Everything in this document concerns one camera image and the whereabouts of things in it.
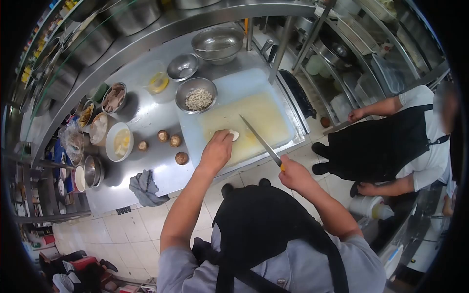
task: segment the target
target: knife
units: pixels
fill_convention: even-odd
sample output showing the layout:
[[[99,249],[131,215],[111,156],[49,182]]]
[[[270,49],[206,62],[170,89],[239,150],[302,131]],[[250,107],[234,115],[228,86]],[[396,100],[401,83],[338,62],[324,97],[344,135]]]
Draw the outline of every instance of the knife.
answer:
[[[277,163],[277,165],[279,165],[280,167],[280,170],[282,171],[285,171],[285,167],[283,166],[282,164],[282,160],[280,159],[279,155],[277,155],[273,149],[270,147],[270,145],[259,135],[259,133],[257,133],[257,131],[254,130],[254,128],[252,128],[252,126],[249,124],[249,122],[246,121],[246,119],[244,117],[242,117],[241,115],[239,115],[241,117],[241,119],[244,121],[244,123],[246,123],[246,125],[248,126],[248,128],[252,131],[252,133],[254,134],[254,136],[257,138],[257,140],[259,140],[259,142],[261,143],[261,145],[265,148],[265,150],[269,153],[269,155],[272,157],[272,159]]]

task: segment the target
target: white cutting board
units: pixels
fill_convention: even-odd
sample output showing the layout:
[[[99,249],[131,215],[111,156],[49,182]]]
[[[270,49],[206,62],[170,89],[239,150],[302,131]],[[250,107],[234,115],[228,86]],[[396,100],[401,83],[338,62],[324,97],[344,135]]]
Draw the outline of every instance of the white cutting board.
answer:
[[[219,129],[239,132],[239,139],[233,143],[231,159],[227,166],[236,165],[265,152],[246,124],[251,126],[272,146],[278,148],[294,137],[294,130],[285,108],[259,68],[237,72],[213,80],[218,90],[215,106],[202,114],[187,114],[177,111],[182,134],[189,157],[194,167],[200,163],[202,151],[213,133]]]

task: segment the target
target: gray towel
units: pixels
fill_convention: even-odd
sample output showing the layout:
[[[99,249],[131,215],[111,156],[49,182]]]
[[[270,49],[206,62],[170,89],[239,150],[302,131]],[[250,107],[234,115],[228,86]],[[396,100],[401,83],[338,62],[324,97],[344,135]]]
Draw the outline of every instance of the gray towel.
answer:
[[[169,200],[168,195],[156,196],[158,187],[153,181],[153,173],[144,170],[130,178],[129,189],[135,194],[138,202],[144,207],[156,207]]]

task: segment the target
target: green bowl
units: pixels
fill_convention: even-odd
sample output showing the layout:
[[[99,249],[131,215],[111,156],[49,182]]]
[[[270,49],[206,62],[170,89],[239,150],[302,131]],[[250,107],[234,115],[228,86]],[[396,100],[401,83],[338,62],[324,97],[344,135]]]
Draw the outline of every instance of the green bowl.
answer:
[[[96,103],[101,103],[104,98],[104,94],[109,89],[109,86],[105,83],[100,84],[98,87],[90,90],[90,92],[86,95],[88,100],[92,100]]]

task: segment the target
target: tiled floor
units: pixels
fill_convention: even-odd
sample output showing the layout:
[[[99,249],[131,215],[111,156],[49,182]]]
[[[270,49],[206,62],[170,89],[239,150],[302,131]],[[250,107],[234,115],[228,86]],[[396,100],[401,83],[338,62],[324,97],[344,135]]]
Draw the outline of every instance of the tiled floor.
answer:
[[[348,207],[351,181],[342,180],[329,173],[316,176],[311,171],[313,164],[325,160],[311,150],[313,142],[319,141],[327,144],[327,138],[323,136],[324,129],[319,124],[319,119],[320,117],[318,120],[308,118],[311,133],[306,136],[304,145],[289,149],[284,153],[303,164],[325,191]],[[275,162],[266,158],[213,184],[205,195],[192,236],[210,241],[212,221],[222,201],[221,187],[224,184],[231,183],[237,188],[257,184],[261,178],[269,179],[273,186],[291,194],[312,216],[320,221],[319,215],[311,203],[295,191],[282,185],[278,178],[279,172],[279,167]],[[108,259],[119,269],[115,275],[122,278],[145,280],[149,277],[157,277],[161,229],[169,209],[179,194],[180,191],[170,194],[170,200],[159,207],[142,207],[137,204],[132,206],[130,213],[123,215],[117,215],[113,211],[55,225],[53,230],[57,248],[62,254],[83,249],[88,255],[96,256],[98,259]]]

